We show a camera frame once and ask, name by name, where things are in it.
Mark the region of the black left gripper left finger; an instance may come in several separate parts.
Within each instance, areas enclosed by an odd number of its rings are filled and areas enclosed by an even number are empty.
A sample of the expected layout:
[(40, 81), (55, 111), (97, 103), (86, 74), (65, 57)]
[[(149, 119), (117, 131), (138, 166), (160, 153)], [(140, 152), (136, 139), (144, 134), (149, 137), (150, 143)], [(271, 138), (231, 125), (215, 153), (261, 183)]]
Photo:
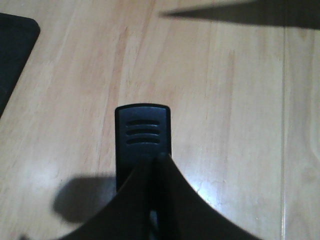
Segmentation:
[(151, 159), (141, 160), (116, 196), (97, 215), (62, 240), (147, 240)]

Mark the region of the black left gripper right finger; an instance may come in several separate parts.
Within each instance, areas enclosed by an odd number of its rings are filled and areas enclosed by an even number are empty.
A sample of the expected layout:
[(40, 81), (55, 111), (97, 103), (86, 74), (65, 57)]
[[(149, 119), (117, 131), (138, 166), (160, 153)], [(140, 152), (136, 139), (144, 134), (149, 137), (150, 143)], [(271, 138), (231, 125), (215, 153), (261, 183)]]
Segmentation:
[(153, 162), (152, 190), (162, 240), (257, 239), (208, 205), (168, 154)]

